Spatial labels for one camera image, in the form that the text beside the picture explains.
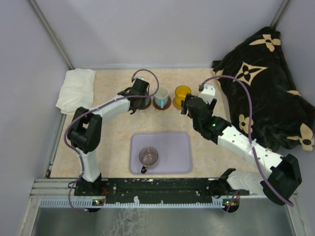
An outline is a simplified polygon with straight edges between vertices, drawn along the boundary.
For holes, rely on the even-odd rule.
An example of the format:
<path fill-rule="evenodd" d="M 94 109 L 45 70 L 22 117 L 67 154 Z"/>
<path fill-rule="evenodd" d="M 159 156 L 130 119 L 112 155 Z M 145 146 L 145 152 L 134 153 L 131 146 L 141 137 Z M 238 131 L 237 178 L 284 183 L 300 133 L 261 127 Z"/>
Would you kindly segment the brown wooden coaster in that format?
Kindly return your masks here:
<path fill-rule="evenodd" d="M 141 110 L 145 110 L 145 109 L 149 108 L 151 103 L 152 103 L 151 98 L 150 97 L 146 98 L 145 99 L 145 105 L 143 107 L 141 107 L 140 109 Z"/>

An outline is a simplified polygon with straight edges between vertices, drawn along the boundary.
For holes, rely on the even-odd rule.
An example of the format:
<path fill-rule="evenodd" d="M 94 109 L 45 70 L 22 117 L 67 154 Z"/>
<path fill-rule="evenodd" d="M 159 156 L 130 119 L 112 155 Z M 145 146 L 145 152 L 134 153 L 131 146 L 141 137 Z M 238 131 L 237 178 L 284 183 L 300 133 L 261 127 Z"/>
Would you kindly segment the white mug blue handle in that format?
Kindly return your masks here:
<path fill-rule="evenodd" d="M 156 94 L 154 95 L 155 104 L 161 108 L 166 108 L 166 104 L 169 98 L 169 90 L 164 86 L 160 86 Z"/>

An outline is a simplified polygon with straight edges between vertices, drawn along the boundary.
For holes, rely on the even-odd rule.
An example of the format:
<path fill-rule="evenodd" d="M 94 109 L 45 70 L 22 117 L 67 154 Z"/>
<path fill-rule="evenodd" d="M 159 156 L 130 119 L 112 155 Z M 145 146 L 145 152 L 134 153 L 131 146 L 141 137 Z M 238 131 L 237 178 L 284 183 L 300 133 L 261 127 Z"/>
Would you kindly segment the dark wooden coaster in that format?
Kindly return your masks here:
<path fill-rule="evenodd" d="M 167 109 L 171 106 L 171 103 L 172 103 L 172 100 L 171 100 L 171 97 L 169 96 L 166 105 L 165 105 L 163 108 L 161 108 L 160 106 L 157 105 L 157 103 L 156 103 L 155 100 L 153 99 L 153 106 L 154 106 L 157 110 L 161 110 L 161 111 L 167 110 Z"/>

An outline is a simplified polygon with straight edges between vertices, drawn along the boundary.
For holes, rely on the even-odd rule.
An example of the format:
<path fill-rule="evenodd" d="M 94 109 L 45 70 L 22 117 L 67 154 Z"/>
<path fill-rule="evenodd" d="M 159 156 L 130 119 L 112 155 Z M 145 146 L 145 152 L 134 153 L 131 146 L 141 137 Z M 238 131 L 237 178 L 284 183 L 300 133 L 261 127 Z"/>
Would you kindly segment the woven rattan coaster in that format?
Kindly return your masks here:
<path fill-rule="evenodd" d="M 182 103 L 183 103 L 183 100 L 182 99 L 176 99 L 174 98 L 173 101 L 172 101 L 172 104 L 173 106 L 178 109 L 178 110 L 181 110 L 182 109 Z"/>

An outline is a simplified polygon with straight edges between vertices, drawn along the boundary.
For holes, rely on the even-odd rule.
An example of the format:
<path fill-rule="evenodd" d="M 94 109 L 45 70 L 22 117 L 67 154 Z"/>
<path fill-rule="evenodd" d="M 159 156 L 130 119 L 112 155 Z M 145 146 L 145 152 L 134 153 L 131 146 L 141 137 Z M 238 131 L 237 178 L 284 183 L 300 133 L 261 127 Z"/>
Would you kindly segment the yellow mug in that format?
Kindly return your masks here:
<path fill-rule="evenodd" d="M 185 85 L 178 86 L 175 89 L 175 98 L 174 98 L 175 104 L 181 107 L 188 93 L 191 93 L 191 89 L 188 86 L 185 86 Z"/>

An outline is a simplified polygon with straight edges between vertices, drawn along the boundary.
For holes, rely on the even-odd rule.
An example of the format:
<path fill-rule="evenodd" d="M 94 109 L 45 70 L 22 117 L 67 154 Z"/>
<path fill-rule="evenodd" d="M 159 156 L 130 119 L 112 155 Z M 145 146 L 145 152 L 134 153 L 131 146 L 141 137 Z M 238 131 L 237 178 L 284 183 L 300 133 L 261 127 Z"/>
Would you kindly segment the purple mug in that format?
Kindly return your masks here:
<path fill-rule="evenodd" d="M 145 147 L 139 153 L 139 161 L 142 165 L 141 174 L 156 166 L 158 162 L 158 151 L 153 147 Z"/>

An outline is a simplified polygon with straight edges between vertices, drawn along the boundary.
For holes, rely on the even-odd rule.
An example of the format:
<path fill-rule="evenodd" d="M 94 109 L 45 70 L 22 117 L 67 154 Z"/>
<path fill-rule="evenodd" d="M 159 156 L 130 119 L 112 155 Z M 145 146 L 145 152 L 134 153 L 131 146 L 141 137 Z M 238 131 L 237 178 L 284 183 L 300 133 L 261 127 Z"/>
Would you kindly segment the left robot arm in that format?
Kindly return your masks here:
<path fill-rule="evenodd" d="M 102 126 L 116 116 L 146 107 L 150 84 L 136 78 L 133 85 L 119 92 L 112 100 L 99 107 L 79 107 L 74 113 L 66 137 L 76 150 L 82 166 L 81 178 L 86 181 L 85 190 L 92 195 L 102 191 L 101 173 L 96 158 L 96 148 L 101 140 Z"/>

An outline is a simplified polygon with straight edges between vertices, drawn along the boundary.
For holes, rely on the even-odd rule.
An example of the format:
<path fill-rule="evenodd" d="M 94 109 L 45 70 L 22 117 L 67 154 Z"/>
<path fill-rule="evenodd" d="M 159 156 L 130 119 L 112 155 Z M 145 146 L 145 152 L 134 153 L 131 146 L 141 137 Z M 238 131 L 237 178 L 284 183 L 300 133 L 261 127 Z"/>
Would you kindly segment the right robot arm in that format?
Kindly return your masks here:
<path fill-rule="evenodd" d="M 235 190 L 262 190 L 272 202 L 293 206 L 290 197 L 302 183 L 297 158 L 291 154 L 282 156 L 250 141 L 230 122 L 213 115 L 215 104 L 216 99 L 206 103 L 187 94 L 181 113 L 192 119 L 194 130 L 203 138 L 234 152 L 259 171 L 256 175 L 234 170 L 220 182 L 220 190 L 227 195 Z"/>

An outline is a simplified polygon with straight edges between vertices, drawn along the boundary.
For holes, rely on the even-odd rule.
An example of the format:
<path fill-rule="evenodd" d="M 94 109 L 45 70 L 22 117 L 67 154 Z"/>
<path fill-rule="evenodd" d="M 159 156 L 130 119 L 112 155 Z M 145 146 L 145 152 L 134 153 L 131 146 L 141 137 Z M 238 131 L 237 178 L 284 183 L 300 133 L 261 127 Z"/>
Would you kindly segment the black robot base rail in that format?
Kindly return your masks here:
<path fill-rule="evenodd" d="M 234 189 L 224 178 L 103 178 L 96 184 L 80 180 L 74 195 L 105 197 L 107 204 L 204 204 L 213 198 L 232 195 Z"/>

